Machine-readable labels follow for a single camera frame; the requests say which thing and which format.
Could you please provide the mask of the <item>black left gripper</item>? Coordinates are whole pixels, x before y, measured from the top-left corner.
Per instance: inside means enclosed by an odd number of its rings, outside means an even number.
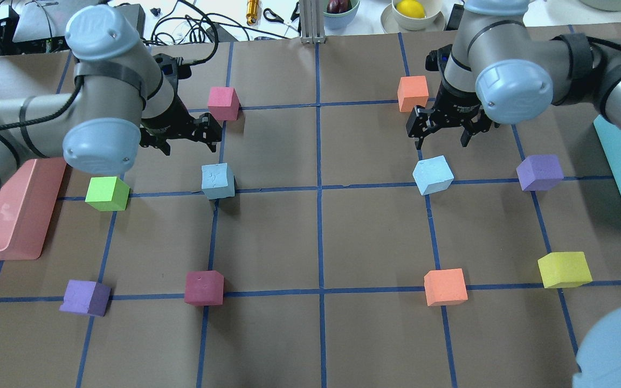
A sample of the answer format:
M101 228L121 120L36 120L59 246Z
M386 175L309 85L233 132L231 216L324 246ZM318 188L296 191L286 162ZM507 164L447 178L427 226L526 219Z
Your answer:
M159 53L153 56L160 71L157 83L146 91L146 106L141 113L140 147L157 148L169 156L169 140L204 143L215 153L222 141L223 129L211 113L193 117L178 95L179 81L191 75L182 57Z

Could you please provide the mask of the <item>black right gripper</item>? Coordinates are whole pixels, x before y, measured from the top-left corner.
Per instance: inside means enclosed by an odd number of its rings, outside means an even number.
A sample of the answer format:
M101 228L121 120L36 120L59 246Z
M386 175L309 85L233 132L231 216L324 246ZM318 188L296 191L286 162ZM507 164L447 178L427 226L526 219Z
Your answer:
M442 128L464 129L460 142L467 147L470 139L478 133L487 133L490 128L500 128L500 124L492 121L481 108L481 102L474 92L461 91L455 88L445 75L446 70L453 70L459 65L451 54L452 46L444 46L431 51L426 57L425 69L439 71L442 79L438 95L431 108L417 104L411 110L406 122L406 132L414 138L416 149L421 150L424 138Z

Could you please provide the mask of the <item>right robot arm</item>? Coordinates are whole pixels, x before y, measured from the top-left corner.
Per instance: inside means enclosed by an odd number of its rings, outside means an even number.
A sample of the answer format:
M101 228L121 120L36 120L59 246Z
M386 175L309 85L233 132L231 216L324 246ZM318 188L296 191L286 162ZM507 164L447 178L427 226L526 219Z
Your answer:
M535 41L523 22L527 11L527 1L465 3L454 43L427 58L441 85L433 106L416 106L407 120L416 148L442 128L462 127L465 147L493 124L582 102L621 130L621 39L571 33Z

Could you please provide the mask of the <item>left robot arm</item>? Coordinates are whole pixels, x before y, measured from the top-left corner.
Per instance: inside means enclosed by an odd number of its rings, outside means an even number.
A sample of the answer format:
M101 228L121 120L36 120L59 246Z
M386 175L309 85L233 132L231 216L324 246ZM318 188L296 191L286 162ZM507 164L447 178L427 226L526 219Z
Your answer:
M222 126L209 113L188 113L175 82L117 8L79 10L66 41L77 60L72 93L0 99L0 190L37 158L120 175L133 167L139 147L169 155L168 140L185 139L216 150Z

